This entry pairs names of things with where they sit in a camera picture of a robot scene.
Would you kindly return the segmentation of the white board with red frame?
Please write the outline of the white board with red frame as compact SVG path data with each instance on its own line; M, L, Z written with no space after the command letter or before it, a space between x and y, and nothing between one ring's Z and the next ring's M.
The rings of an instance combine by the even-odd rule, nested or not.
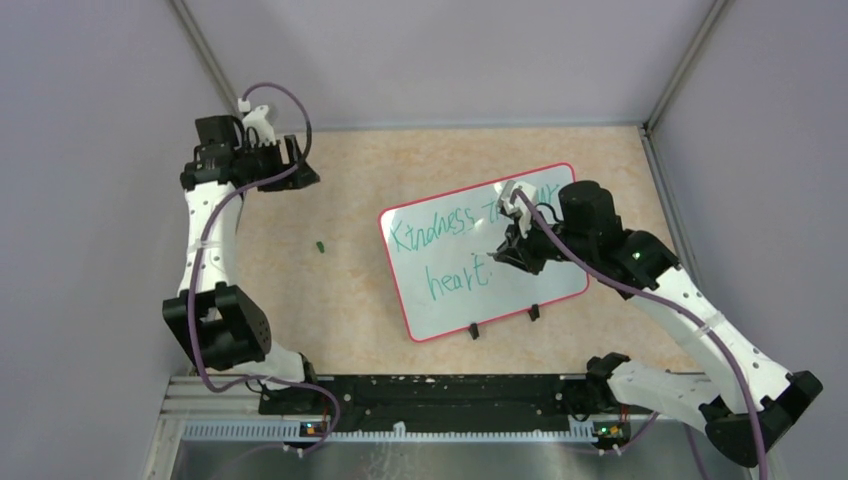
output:
M425 342L584 293L589 276L551 262L539 275L495 262L511 221L496 205L508 178L400 204L378 216L408 336Z

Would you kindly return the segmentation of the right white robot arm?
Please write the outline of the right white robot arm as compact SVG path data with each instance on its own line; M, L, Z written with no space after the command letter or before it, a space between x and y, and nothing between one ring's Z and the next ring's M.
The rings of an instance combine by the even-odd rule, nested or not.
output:
M509 220L495 261L537 275L569 262L647 314L700 367L685 376L610 353L589 360L585 396L600 412L636 406L702 432L728 460L767 471L769 450L822 393L810 371L793 372L763 353L699 290L655 235L626 228L611 192L591 180L562 187L560 215L547 220L528 183L499 190Z

